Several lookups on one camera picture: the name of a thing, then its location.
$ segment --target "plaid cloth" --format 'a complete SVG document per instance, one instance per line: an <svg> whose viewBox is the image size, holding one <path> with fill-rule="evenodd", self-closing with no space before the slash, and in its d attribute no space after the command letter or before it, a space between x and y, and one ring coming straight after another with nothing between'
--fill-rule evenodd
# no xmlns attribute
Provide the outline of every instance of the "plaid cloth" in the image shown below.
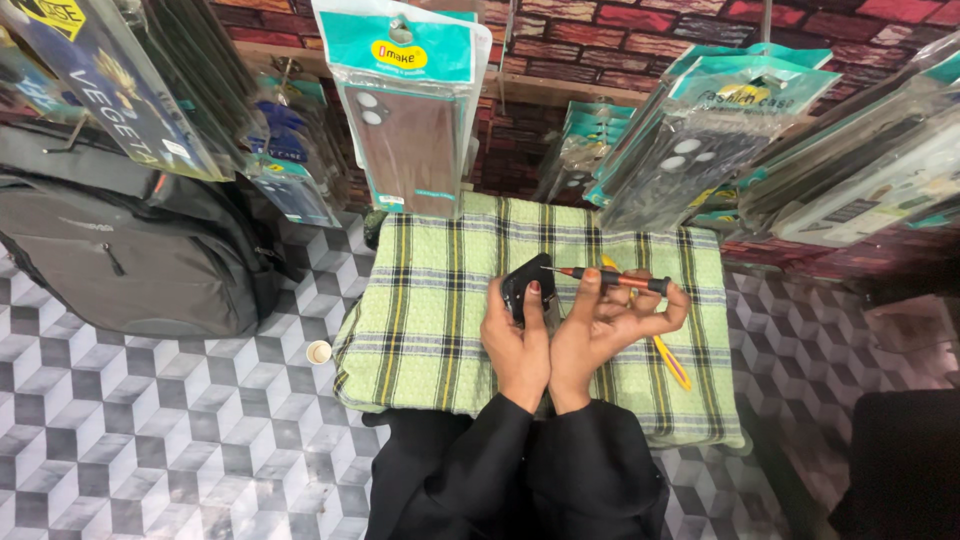
<svg viewBox="0 0 960 540"><path fill-rule="evenodd" d="M621 268L647 268L682 286L693 300L690 315L662 339L690 375L692 391L643 339L597 370L590 394L634 412L652 446L743 446L712 232L601 233L582 209L477 193L465 193L464 217L456 221L394 214L384 222L370 283L334 343L337 397L361 410L475 416L496 393L480 344L487 282L540 252L556 266L597 265L606 253ZM557 275L561 313L569 312L578 283Z"/></svg>

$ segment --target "backpack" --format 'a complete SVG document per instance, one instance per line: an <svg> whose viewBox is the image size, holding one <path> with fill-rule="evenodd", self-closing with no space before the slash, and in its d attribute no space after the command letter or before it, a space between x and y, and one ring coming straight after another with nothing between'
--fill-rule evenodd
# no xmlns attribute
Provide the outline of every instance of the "backpack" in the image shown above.
<svg viewBox="0 0 960 540"><path fill-rule="evenodd" d="M102 330L253 334L276 302L276 255L236 186L147 169L93 130L57 152L66 139L55 124L0 124L0 242L14 264Z"/></svg>

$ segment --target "paper cup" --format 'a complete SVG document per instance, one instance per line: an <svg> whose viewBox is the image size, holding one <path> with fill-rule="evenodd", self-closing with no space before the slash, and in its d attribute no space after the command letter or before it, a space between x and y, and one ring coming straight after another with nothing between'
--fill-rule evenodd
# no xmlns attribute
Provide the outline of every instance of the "paper cup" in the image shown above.
<svg viewBox="0 0 960 540"><path fill-rule="evenodd" d="M313 364L322 364L330 360L332 353L333 348L330 347L329 343L325 341L314 341L306 348L306 359L310 360L310 363Z"/></svg>

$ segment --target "wooden shelf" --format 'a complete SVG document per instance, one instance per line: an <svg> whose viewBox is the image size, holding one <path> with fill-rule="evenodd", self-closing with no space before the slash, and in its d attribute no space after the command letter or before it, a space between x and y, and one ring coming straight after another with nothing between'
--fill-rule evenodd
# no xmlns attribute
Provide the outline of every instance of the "wooden shelf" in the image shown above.
<svg viewBox="0 0 960 540"><path fill-rule="evenodd" d="M289 57L300 62L303 70L307 73L318 77L330 77L330 69L326 65L324 51L264 45L248 41L234 41L234 43L240 51L240 56L250 64L269 65L271 58ZM481 95L486 98L500 99L499 79L501 77L503 78L503 92L506 94L508 107L511 103L531 103L565 108L570 101L591 102L599 96L611 97L616 105L638 107L648 95L646 92L624 88L569 83L567 81L541 79L497 71L486 72Z"/></svg>

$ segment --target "orange screwdriver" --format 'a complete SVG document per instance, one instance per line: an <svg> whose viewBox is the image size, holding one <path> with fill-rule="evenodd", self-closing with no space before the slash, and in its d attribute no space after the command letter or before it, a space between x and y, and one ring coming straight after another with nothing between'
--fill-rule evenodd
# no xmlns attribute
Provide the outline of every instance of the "orange screwdriver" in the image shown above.
<svg viewBox="0 0 960 540"><path fill-rule="evenodd" d="M560 272L561 274L569 276L574 280L582 279L584 276L584 271L587 270L583 266L577 266L575 268L554 268L552 266L541 266L540 268L543 268L544 270ZM633 276L624 276L619 272L600 270L600 281L604 285L625 285L638 289L648 289L659 293L661 296L666 296L666 286L670 284L670 277L668 276L662 280L657 278L635 278Z"/></svg>

